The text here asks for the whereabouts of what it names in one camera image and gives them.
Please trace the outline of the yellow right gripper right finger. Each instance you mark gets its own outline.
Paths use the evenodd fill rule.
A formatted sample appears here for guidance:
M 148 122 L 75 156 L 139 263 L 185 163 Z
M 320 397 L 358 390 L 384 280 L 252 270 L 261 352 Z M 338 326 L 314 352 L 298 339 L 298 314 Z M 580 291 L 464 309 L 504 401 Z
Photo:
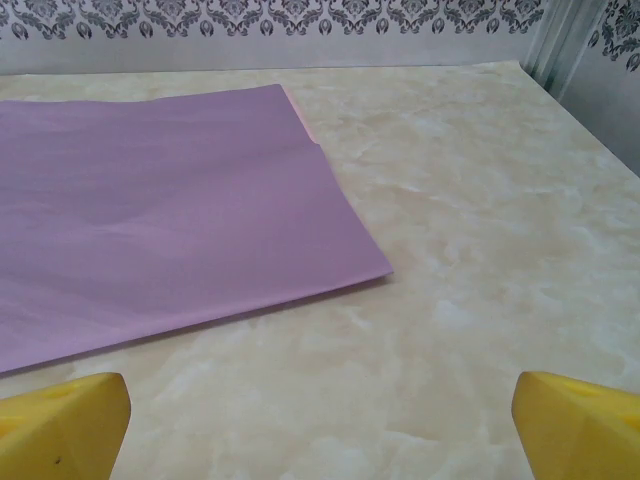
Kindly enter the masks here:
M 523 372 L 511 414 L 536 479 L 639 477 L 637 394 L 547 372 Z

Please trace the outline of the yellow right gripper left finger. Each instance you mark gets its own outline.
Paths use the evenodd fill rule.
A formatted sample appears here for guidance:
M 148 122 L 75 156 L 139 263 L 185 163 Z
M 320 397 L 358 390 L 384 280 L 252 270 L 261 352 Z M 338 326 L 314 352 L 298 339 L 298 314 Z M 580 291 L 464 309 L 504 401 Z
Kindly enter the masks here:
M 119 373 L 1 400 L 3 479 L 108 479 L 131 417 Z

